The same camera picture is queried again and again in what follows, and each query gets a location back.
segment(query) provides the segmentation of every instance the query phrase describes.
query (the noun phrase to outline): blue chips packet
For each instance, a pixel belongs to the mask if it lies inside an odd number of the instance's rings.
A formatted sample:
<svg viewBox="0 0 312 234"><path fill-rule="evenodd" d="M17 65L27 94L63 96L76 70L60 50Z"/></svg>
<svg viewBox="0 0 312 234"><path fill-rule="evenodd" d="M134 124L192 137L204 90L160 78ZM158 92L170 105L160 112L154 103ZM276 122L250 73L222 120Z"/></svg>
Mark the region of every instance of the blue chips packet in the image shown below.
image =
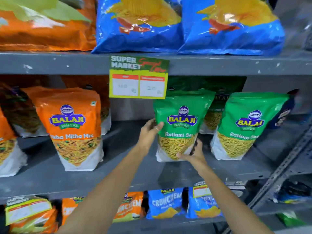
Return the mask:
<svg viewBox="0 0 312 234"><path fill-rule="evenodd" d="M183 188L152 190L149 193L149 210L147 219L172 218L184 214L182 209Z"/></svg>
<svg viewBox="0 0 312 234"><path fill-rule="evenodd" d="M189 187L189 206L186 217L208 218L217 216L222 216L222 212L205 181L197 182L194 187Z"/></svg>
<svg viewBox="0 0 312 234"><path fill-rule="evenodd" d="M176 52L183 44L177 0L99 0L92 53Z"/></svg>
<svg viewBox="0 0 312 234"><path fill-rule="evenodd" d="M182 0L178 54L278 55L285 34L261 0Z"/></svg>

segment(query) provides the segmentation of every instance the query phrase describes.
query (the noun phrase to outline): hand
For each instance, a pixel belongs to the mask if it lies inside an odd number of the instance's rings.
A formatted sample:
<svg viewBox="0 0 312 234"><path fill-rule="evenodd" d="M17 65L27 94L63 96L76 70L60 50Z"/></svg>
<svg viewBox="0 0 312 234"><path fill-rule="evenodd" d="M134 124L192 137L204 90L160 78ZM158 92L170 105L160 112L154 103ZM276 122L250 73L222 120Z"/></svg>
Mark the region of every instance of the hand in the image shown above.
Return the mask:
<svg viewBox="0 0 312 234"><path fill-rule="evenodd" d="M207 161L202 152L202 142L200 139L197 139L197 145L194 148L192 155L186 154L177 154L177 157L186 161L189 161L193 167L197 170L198 174L203 177L205 173L211 168L208 166Z"/></svg>
<svg viewBox="0 0 312 234"><path fill-rule="evenodd" d="M155 139L155 136L163 127L163 122L156 125L155 118L150 119L142 128L140 137L138 138L137 146L139 146L142 153L147 155L149 149Z"/></svg>

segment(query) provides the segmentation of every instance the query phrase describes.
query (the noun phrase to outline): person's left hand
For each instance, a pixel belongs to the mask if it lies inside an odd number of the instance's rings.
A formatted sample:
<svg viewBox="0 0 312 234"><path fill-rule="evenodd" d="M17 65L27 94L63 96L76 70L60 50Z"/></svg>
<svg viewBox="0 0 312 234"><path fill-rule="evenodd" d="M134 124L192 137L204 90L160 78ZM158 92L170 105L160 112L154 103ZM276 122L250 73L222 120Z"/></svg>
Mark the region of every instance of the person's left hand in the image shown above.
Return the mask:
<svg viewBox="0 0 312 234"><path fill-rule="evenodd" d="M156 125L155 118L153 118L146 122L146 124L141 128L137 146L139 146L144 156L149 152L156 134L162 129L162 127L163 122L160 122L158 125Z"/></svg>

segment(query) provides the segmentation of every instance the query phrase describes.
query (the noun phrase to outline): finger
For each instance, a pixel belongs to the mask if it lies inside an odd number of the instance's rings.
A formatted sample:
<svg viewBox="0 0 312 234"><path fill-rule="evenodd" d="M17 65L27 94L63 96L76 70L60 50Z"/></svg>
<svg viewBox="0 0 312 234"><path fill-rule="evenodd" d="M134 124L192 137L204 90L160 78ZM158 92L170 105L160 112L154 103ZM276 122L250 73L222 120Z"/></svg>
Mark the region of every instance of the finger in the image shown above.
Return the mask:
<svg viewBox="0 0 312 234"><path fill-rule="evenodd" d="M149 133L154 134L154 136L161 131L161 129L163 128L163 122L161 121L157 126L154 126L153 129L151 129L149 131Z"/></svg>
<svg viewBox="0 0 312 234"><path fill-rule="evenodd" d="M190 161L190 159L192 158L190 155L185 155L181 153L177 153L177 157L185 161Z"/></svg>
<svg viewBox="0 0 312 234"><path fill-rule="evenodd" d="M155 118L148 120L143 127L145 127L147 130L149 130L154 121L155 121Z"/></svg>
<svg viewBox="0 0 312 234"><path fill-rule="evenodd" d="M197 142L196 148L202 150L202 141L201 141L200 139L197 138L196 142Z"/></svg>

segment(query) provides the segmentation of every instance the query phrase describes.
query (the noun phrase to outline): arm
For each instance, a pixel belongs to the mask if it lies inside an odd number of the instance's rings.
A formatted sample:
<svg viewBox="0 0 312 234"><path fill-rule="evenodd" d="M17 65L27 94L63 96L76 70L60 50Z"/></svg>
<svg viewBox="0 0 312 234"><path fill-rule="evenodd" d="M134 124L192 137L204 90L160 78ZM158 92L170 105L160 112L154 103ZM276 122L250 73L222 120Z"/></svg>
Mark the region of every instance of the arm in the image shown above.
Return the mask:
<svg viewBox="0 0 312 234"><path fill-rule="evenodd" d="M149 120L142 127L138 143L117 167L84 198L68 217L66 223L60 227L58 234L107 232L140 163L147 155L156 134L163 127L163 122L161 122L151 129L154 122L155 119Z"/></svg>
<svg viewBox="0 0 312 234"><path fill-rule="evenodd" d="M197 146L192 156L178 154L177 157L189 161L199 175L204 178L228 225L235 234L274 234L207 165L202 152L202 142L199 139L197 139Z"/></svg>

